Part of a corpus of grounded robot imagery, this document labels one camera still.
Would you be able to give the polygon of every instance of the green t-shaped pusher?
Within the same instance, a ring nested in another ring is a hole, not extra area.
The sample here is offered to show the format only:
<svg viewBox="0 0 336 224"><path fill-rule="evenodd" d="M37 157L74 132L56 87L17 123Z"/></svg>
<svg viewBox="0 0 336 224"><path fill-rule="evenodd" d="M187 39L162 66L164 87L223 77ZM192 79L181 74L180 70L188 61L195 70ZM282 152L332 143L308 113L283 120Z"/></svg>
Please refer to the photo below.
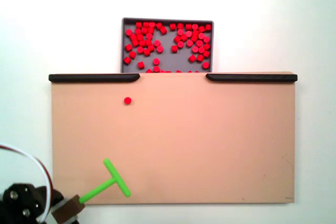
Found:
<svg viewBox="0 0 336 224"><path fill-rule="evenodd" d="M110 174L112 175L112 178L108 179L100 186L97 186L94 190L88 192L84 196L80 197L79 202L81 204L84 204L89 199L92 199L94 196L100 194L102 191L112 186L114 183L117 183L120 190L124 193L126 197L131 196L131 191L128 189L127 185L122 180L119 173L117 172L117 170L115 169L115 167L112 165L111 161L108 158L104 159L104 165L106 166L107 170L109 170Z"/></svg>

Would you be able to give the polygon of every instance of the screw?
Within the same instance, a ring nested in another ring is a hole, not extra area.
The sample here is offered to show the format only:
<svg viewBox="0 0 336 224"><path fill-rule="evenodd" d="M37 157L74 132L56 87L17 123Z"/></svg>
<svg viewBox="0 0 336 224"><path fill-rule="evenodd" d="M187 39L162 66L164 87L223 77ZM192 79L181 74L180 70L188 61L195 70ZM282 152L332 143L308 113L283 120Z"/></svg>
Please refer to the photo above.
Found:
<svg viewBox="0 0 336 224"><path fill-rule="evenodd" d="M10 191L9 196L11 199L15 200L19 197L16 191Z"/></svg>
<svg viewBox="0 0 336 224"><path fill-rule="evenodd" d="M22 214L23 214L23 216L25 216L25 217L29 217L29 215L30 215L30 211L29 211L29 209L23 209L23 211L22 211Z"/></svg>

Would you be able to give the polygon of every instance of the wire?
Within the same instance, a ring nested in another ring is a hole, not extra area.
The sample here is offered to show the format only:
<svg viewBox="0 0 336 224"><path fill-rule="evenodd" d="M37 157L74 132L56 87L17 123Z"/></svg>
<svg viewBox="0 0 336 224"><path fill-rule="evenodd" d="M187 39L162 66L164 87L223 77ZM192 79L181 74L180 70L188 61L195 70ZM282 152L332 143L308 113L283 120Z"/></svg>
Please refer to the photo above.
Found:
<svg viewBox="0 0 336 224"><path fill-rule="evenodd" d="M47 188L46 207L45 207L44 212L43 212L43 214L40 218L40 221L39 221L39 223L43 223L46 220L46 218L49 214L51 201L52 201L52 198L53 198L53 187L52 187L53 182L51 181L51 176L49 175L48 170L45 168L44 164L38 158L31 156L29 153L26 153L26 152L20 150L19 148L16 148L16 147L8 145L8 144L0 143L0 149L16 152L16 153L21 154L23 156L29 157L32 161L34 161L34 163L42 171L43 176L44 176L44 178L47 182L47 184L46 184L46 188Z"/></svg>

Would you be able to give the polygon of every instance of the white cable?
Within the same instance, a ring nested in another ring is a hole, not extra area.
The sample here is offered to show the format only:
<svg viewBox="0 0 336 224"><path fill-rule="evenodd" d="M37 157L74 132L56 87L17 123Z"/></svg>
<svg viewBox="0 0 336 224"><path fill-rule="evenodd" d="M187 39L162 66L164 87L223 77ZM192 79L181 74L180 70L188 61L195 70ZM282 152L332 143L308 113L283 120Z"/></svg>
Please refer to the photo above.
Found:
<svg viewBox="0 0 336 224"><path fill-rule="evenodd" d="M11 148L11 149L25 155L26 157L29 157L31 160L33 160L35 162L35 164L37 164L38 168L40 168L40 170L42 171L43 176L46 180L46 188L47 188L46 207L45 207L44 212L43 212L43 214L40 218L40 221L39 221L39 223L43 223L48 216L48 213L49 213L49 210L50 210L50 201L51 201L51 187L50 187L50 183L49 183L47 173L45 172L43 166L40 164L40 162L37 160L37 158L31 156L29 153L26 153L26 152L20 150L19 148L16 148L16 147L8 145L8 144L0 143L0 145L3 145L4 147L7 147L7 148Z"/></svg>

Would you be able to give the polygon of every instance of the black plastic edge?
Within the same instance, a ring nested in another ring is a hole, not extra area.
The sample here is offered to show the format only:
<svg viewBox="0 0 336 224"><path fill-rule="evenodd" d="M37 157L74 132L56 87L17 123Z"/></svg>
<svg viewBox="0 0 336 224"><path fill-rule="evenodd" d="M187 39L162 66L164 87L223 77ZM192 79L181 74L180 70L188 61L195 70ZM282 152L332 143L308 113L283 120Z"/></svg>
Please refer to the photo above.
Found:
<svg viewBox="0 0 336 224"><path fill-rule="evenodd" d="M207 73L207 79L217 82L295 82L296 74Z"/></svg>
<svg viewBox="0 0 336 224"><path fill-rule="evenodd" d="M109 74L50 74L49 81L62 83L75 82L134 82L140 78L138 73L109 73Z"/></svg>

